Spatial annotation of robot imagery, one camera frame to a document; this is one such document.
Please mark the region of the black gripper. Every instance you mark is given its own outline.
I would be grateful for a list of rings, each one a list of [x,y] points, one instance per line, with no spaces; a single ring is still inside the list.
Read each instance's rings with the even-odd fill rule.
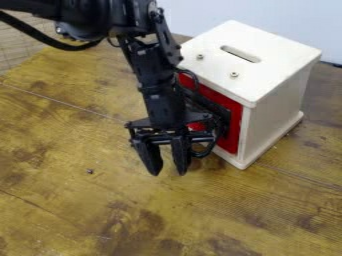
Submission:
[[[148,116],[125,124],[129,142],[152,176],[157,176],[162,168],[157,145],[170,144],[173,163],[182,176],[190,164],[190,144],[196,138],[188,125],[202,118],[202,112],[186,107],[184,89],[176,79],[140,82],[137,90]]]

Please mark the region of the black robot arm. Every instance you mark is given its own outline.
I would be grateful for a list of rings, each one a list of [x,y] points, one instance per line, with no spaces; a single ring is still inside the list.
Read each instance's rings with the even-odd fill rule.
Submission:
[[[73,46],[54,40],[7,11],[51,20],[55,32],[82,44]],[[208,121],[212,115],[190,110],[189,99],[196,91],[178,83],[180,45],[172,38],[156,0],[0,0],[0,21],[64,51],[81,51],[102,40],[117,40],[148,113],[146,118],[125,124],[130,146],[148,172],[157,175],[162,168],[160,147],[169,145],[177,172],[185,174],[190,159],[209,154],[193,151],[192,144],[205,142],[213,146],[216,138],[210,130],[188,129],[190,123]]]

